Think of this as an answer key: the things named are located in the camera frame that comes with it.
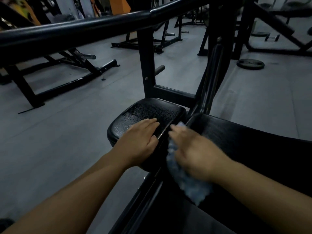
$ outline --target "towel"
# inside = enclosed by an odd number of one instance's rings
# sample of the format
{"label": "towel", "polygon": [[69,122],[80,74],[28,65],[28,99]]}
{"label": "towel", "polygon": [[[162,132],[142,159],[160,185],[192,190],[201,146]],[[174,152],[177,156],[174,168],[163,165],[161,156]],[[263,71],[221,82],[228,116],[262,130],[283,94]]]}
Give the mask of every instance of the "towel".
{"label": "towel", "polygon": [[[179,122],[177,125],[185,126],[182,122]],[[173,140],[169,140],[168,155],[166,158],[168,170],[180,189],[198,206],[212,192],[212,184],[197,180],[186,173],[174,157],[177,149],[178,147]]]}

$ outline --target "seat cushion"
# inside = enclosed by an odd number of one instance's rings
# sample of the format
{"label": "seat cushion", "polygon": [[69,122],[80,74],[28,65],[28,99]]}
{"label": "seat cushion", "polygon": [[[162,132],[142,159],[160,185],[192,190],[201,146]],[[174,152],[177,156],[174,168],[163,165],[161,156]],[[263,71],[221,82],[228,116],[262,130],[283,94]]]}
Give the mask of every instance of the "seat cushion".
{"label": "seat cushion", "polygon": [[164,132],[169,130],[170,124],[183,121],[185,116],[186,110],[182,106],[158,98],[145,98],[130,106],[111,123],[107,130],[107,138],[114,146],[131,125],[146,118],[157,118],[160,125],[154,135],[158,138],[159,143],[155,152],[142,164],[144,170],[152,171],[160,167],[162,160],[167,155],[164,152],[168,147],[168,134]]}
{"label": "seat cushion", "polygon": [[[198,114],[187,125],[212,140],[230,158],[312,197],[312,142],[273,135],[213,116]],[[200,208],[239,233],[271,233],[267,224],[219,186]]]}

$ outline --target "person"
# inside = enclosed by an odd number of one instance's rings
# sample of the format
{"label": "person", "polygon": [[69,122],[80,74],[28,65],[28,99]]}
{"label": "person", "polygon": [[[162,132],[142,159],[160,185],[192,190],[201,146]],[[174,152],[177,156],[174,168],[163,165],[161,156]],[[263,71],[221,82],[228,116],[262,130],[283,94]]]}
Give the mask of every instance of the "person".
{"label": "person", "polygon": [[[109,153],[4,233],[86,233],[124,171],[153,153],[158,126],[155,118],[131,126]],[[175,125],[171,129],[169,136],[178,145],[177,162],[191,176],[222,186],[280,233],[312,233],[311,197],[231,160],[191,129]]]}

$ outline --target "gray floor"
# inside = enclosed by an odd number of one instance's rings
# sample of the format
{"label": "gray floor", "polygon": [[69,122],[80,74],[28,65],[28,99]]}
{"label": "gray floor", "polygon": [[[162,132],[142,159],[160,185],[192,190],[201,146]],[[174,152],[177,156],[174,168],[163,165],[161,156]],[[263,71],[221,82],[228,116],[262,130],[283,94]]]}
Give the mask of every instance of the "gray floor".
{"label": "gray floor", "polygon": [[[170,23],[170,32],[176,32]],[[312,26],[311,19],[293,19],[296,34],[303,41]],[[155,66],[165,65],[157,84],[195,93],[206,66],[198,53],[205,28],[183,27],[183,41],[155,55]],[[267,30],[257,23],[257,30]],[[155,37],[161,37],[161,30]],[[89,84],[60,95],[46,105],[24,114],[30,107],[15,84],[0,86],[0,217],[18,219],[36,204],[79,176],[111,149],[106,130],[124,109],[144,98],[138,51],[112,49],[111,42],[125,36],[103,40],[78,49],[95,54],[92,63],[101,66],[112,59],[121,65]],[[265,47],[291,47],[281,38]],[[241,58],[263,61],[263,70],[238,68],[232,61],[218,91],[211,114],[238,124],[287,137],[312,140],[311,58],[256,54],[243,51]],[[20,68],[42,61],[22,63]],[[35,92],[79,78],[86,70],[67,65],[43,69],[26,76]],[[146,172],[131,168],[122,176],[104,202],[88,233],[107,233],[121,214]]]}

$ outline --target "person's right hand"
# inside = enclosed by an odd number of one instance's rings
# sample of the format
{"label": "person's right hand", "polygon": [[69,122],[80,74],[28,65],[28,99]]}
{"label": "person's right hand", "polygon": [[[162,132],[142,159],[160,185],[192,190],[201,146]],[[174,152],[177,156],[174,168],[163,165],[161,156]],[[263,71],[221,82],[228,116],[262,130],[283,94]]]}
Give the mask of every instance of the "person's right hand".
{"label": "person's right hand", "polygon": [[178,146],[175,158],[192,177],[216,182],[218,173],[226,169],[232,160],[212,141],[182,126],[170,126],[170,138]]}

